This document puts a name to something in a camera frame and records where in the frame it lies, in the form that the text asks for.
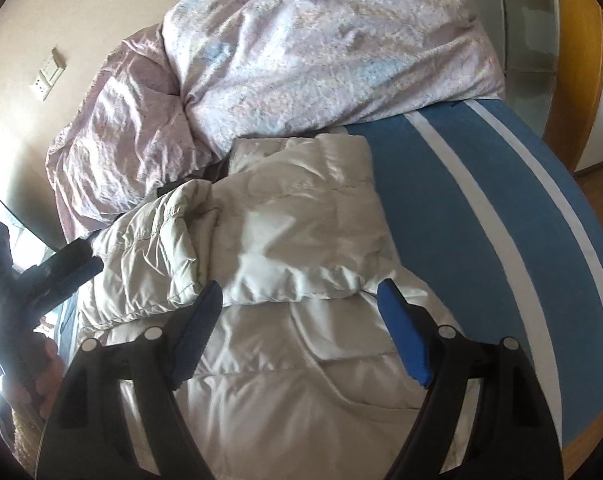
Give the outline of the person's left hand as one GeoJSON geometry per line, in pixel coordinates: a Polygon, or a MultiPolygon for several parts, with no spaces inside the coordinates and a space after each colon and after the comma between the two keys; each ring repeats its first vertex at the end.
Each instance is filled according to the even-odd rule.
{"type": "MultiPolygon", "coordinates": [[[[64,380],[65,362],[58,354],[56,342],[41,333],[28,333],[24,337],[20,350],[28,360],[36,361],[34,368],[28,366],[30,376],[34,381],[34,388],[41,399],[36,412],[42,419],[47,419],[64,380]]],[[[12,408],[32,405],[28,390],[21,385],[17,377],[4,375],[2,393],[12,408]]]]}

